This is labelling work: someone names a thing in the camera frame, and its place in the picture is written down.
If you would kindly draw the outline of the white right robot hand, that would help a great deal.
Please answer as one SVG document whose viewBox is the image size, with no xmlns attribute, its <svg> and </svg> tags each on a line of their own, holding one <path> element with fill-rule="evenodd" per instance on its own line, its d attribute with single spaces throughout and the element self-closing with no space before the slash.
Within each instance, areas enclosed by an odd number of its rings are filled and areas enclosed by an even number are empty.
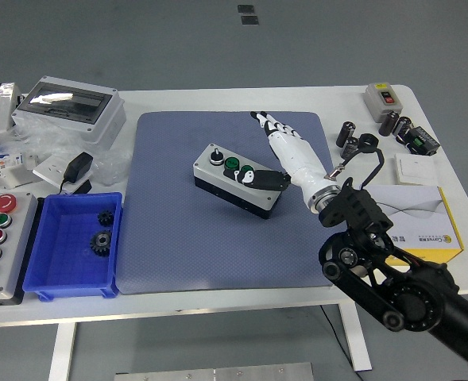
<svg viewBox="0 0 468 381">
<path fill-rule="evenodd" d="M 296 185 L 308 209 L 317 214 L 340 192 L 337 183 L 326 178 L 315 151 L 296 130 L 265 111 L 252 111 L 250 115 L 263 128 L 284 171 L 225 169 L 223 174 L 245 187 L 264 191 L 284 191 L 289 184 Z"/>
</svg>

